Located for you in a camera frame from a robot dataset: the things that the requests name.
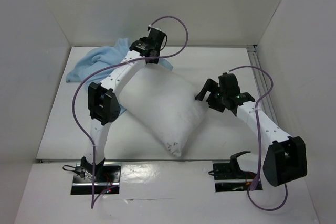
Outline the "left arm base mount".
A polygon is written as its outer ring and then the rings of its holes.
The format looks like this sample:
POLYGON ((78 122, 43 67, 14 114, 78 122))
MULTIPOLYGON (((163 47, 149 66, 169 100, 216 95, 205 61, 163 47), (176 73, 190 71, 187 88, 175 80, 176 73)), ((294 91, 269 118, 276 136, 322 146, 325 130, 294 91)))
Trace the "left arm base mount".
MULTIPOLYGON (((71 195, 91 195, 92 176, 79 164, 64 165, 62 170, 73 173, 71 195)), ((94 179, 94 194, 113 195, 120 192, 121 165, 107 162, 94 179)))

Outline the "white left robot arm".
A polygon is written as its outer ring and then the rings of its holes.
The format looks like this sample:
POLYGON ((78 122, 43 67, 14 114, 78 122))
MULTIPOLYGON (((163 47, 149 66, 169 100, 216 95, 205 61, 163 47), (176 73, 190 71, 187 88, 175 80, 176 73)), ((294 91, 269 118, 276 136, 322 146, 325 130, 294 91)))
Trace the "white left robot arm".
POLYGON ((133 42, 122 60, 124 65, 115 68, 99 83, 92 82, 88 86, 88 109, 90 111, 90 137, 94 141, 95 150, 87 149, 81 159, 81 168, 91 181, 99 181, 103 177, 105 161, 104 148, 112 122, 120 114, 118 96, 131 78, 148 62, 158 63, 166 33, 158 28, 149 28, 149 34, 133 42))

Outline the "white pillow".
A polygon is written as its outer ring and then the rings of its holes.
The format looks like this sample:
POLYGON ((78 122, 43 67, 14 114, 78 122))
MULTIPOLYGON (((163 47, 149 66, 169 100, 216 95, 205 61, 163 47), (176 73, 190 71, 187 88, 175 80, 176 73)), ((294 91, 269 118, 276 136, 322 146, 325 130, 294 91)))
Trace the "white pillow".
POLYGON ((196 99, 197 89, 180 75, 146 65, 122 89, 119 102, 175 157, 204 120, 209 108, 196 99))

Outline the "light blue pillowcase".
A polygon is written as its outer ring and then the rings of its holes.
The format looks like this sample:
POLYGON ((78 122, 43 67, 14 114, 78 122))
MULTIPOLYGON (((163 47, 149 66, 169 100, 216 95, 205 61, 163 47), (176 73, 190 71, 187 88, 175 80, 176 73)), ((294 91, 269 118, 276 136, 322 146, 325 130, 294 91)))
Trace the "light blue pillowcase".
MULTIPOLYGON (((66 75, 66 82, 81 83, 85 78, 94 72, 121 63, 126 57, 131 43, 132 42, 130 42, 128 38, 119 38, 113 47, 102 46, 89 51, 66 75)), ((165 59, 160 59, 159 64, 170 71, 173 70, 173 66, 165 59)), ((114 69, 108 69, 102 71, 88 79, 84 84, 86 91, 90 83, 99 83, 113 70, 114 69)))

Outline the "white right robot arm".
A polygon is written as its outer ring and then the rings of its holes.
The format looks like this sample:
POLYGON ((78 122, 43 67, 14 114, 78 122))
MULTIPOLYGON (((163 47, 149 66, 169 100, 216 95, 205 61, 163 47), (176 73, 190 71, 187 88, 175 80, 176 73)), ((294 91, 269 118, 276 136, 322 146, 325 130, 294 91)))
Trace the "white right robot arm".
POLYGON ((234 74, 224 73, 218 81, 207 79, 195 99, 205 100, 211 109, 218 112, 231 111, 246 123, 258 137, 261 147, 266 149, 264 158, 250 151, 233 154, 229 165, 233 177, 240 178, 246 172, 263 173, 267 182, 277 187, 307 175, 304 140, 279 128, 248 92, 241 92, 234 74))

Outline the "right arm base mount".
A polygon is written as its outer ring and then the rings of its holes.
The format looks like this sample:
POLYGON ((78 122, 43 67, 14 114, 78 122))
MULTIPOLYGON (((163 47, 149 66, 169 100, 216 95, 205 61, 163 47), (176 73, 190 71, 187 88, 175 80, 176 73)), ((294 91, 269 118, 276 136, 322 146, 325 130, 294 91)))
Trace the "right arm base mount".
POLYGON ((230 159, 213 162, 208 172, 214 178, 215 191, 247 191, 257 175, 258 156, 250 151, 231 155, 230 159))

